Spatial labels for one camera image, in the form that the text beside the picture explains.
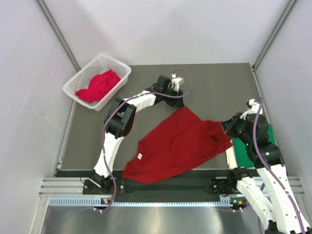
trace robotic arm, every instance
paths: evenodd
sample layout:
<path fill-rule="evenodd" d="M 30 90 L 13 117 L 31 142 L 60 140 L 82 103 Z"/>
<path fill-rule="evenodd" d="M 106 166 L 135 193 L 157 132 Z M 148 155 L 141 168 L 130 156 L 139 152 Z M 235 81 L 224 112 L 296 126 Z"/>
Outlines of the robotic arm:
<path fill-rule="evenodd" d="M 93 182 L 101 189 L 108 189 L 110 187 L 110 179 L 108 178 L 109 172 L 107 167 L 105 166 L 104 157 L 110 171 L 112 172 L 118 148 L 125 136 L 129 134 L 133 125 L 135 114 L 137 112 L 143 110 L 146 107 L 156 105 L 161 101 L 165 101 L 168 105 L 175 108 L 184 107 L 182 98 L 170 98 L 157 94 L 150 94 L 159 93 L 168 96 L 181 96 L 183 94 L 183 91 L 180 90 L 180 85 L 183 84 L 183 82 L 183 78 L 180 77 L 170 79 L 165 76 L 160 76 L 157 80 L 157 83 L 153 84 L 152 87 L 147 88 L 138 95 L 135 95 L 140 97 L 130 100 L 122 106 L 122 108 L 109 121 L 105 129 L 105 154 L 102 150 L 98 162 L 94 167 L 94 174 L 90 177 L 91 182 Z M 125 100 L 127 100 L 127 98 L 115 98 L 105 119 L 105 122 L 113 114 L 117 107 Z"/>
<path fill-rule="evenodd" d="M 249 107 L 248 111 L 243 114 L 236 113 L 234 117 L 222 122 L 221 125 L 227 135 L 239 138 L 246 145 L 247 155 L 263 179 L 271 201 L 256 187 L 255 180 L 249 175 L 248 169 L 235 168 L 230 172 L 228 179 L 231 181 L 232 187 L 239 190 L 255 210 L 263 227 L 266 229 L 266 234 L 301 234 L 302 228 L 294 210 L 294 206 L 298 207 L 298 205 L 287 180 L 286 168 L 284 162 L 281 161 L 279 148 L 269 142 L 269 124 L 263 115 L 259 116 L 256 126 L 257 145 L 261 156 L 267 165 L 271 166 L 271 170 L 282 182 L 286 188 L 285 190 L 265 168 L 254 147 L 253 125 L 260 105 L 252 99 L 247 102 L 247 106 Z M 304 233 L 312 234 L 309 224 L 302 213 L 299 213 L 305 229 Z"/>

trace white wall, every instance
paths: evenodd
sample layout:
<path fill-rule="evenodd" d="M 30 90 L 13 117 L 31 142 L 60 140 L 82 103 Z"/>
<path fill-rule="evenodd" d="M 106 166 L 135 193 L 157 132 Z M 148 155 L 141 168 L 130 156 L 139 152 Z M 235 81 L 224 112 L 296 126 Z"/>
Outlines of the white wall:
<path fill-rule="evenodd" d="M 312 1 L 300 0 L 258 73 L 289 172 L 312 207 Z"/>
<path fill-rule="evenodd" d="M 253 64 L 288 0 L 45 0 L 77 61 Z"/>
<path fill-rule="evenodd" d="M 35 1 L 0 8 L 0 233 L 27 233 L 42 178 L 52 172 L 74 69 Z"/>

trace laundry basket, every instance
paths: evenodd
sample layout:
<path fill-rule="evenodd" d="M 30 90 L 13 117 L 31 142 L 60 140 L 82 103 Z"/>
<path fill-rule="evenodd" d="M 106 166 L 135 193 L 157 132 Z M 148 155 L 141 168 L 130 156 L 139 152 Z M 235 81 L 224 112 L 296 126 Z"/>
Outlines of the laundry basket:
<path fill-rule="evenodd" d="M 120 81 L 105 97 L 101 99 L 101 101 L 88 103 L 79 99 L 75 95 L 76 91 L 88 88 L 91 79 L 95 75 L 102 74 L 110 69 L 117 73 Z M 81 105 L 89 109 L 99 111 L 118 92 L 118 90 L 127 83 L 130 73 L 131 68 L 123 62 L 120 62 L 106 54 L 101 54 L 89 62 L 86 66 L 84 66 L 76 75 L 74 75 L 66 84 L 64 84 L 63 91 Z"/>

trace green pad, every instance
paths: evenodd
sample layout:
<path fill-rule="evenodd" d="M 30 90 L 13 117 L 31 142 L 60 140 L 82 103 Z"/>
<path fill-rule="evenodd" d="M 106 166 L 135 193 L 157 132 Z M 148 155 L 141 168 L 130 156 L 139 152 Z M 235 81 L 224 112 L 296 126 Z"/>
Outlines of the green pad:
<path fill-rule="evenodd" d="M 272 126 L 269 124 L 269 141 L 275 144 Z M 238 167 L 254 167 L 254 164 L 247 156 L 246 145 L 238 138 L 233 138 L 233 146 Z"/>

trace metal floor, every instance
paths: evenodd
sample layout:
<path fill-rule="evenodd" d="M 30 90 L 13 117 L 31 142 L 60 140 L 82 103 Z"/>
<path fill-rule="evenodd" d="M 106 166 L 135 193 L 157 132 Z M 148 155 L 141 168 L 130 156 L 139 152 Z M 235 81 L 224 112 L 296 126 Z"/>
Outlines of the metal floor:
<path fill-rule="evenodd" d="M 52 226 L 81 208 L 49 208 Z M 221 212 L 212 207 L 113 207 L 99 214 L 86 210 L 57 228 L 48 222 L 41 234 L 259 234 L 252 208 L 243 213 Z"/>
<path fill-rule="evenodd" d="M 246 110 L 246 101 L 258 98 L 259 92 L 248 63 L 186 64 L 131 66 L 128 83 L 118 92 L 120 98 L 129 98 L 155 83 L 160 75 L 171 77 L 178 68 L 187 70 L 193 78 L 191 92 L 184 103 L 202 120 L 227 120 L 237 111 Z M 189 79 L 184 78 L 181 89 L 187 91 Z M 100 135 L 109 102 L 101 111 L 76 106 L 75 115 L 63 159 L 62 170 L 91 170 L 101 150 Z M 137 154 L 137 143 L 152 129 L 169 117 L 175 109 L 160 103 L 140 111 L 130 134 L 123 140 L 115 159 L 114 169 L 123 170 Z M 228 168 L 225 153 L 199 166 L 201 169 Z"/>

